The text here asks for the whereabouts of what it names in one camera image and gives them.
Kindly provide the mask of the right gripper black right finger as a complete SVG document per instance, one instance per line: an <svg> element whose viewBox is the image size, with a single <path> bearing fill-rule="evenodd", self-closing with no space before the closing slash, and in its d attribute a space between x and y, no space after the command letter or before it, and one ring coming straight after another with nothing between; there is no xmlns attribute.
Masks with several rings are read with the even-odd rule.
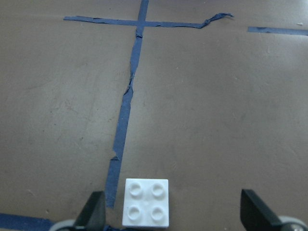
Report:
<svg viewBox="0 0 308 231"><path fill-rule="evenodd" d="M242 189L240 220L246 231L279 231L282 222L251 189Z"/></svg>

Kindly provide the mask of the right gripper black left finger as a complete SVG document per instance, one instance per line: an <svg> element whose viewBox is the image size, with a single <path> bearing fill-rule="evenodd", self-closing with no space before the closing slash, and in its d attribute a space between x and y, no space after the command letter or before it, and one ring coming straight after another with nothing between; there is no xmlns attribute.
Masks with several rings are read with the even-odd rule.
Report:
<svg viewBox="0 0 308 231"><path fill-rule="evenodd" d="M75 231L103 231L105 226L105 193L92 192L73 224Z"/></svg>

